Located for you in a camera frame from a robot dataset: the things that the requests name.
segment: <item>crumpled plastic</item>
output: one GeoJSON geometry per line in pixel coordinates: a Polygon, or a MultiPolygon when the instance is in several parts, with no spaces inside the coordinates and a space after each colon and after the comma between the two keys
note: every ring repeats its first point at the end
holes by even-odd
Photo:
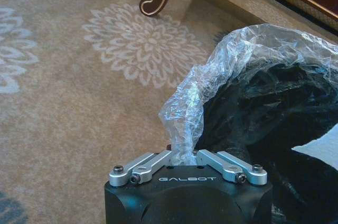
{"type": "Polygon", "coordinates": [[[260,24],[235,30],[214,49],[205,65],[194,66],[164,104],[159,117],[172,142],[173,165],[195,165],[193,150],[203,132],[203,105],[220,86],[246,67],[270,68],[278,64],[321,65],[321,74],[338,89],[338,46],[298,30],[260,24]]]}

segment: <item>floor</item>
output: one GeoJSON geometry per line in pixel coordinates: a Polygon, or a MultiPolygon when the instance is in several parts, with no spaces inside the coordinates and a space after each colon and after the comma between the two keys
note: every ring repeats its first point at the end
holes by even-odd
{"type": "Polygon", "coordinates": [[[147,18],[139,1],[0,0],[0,223],[105,223],[111,168],[163,150],[177,84],[262,22],[209,0],[147,18]]]}

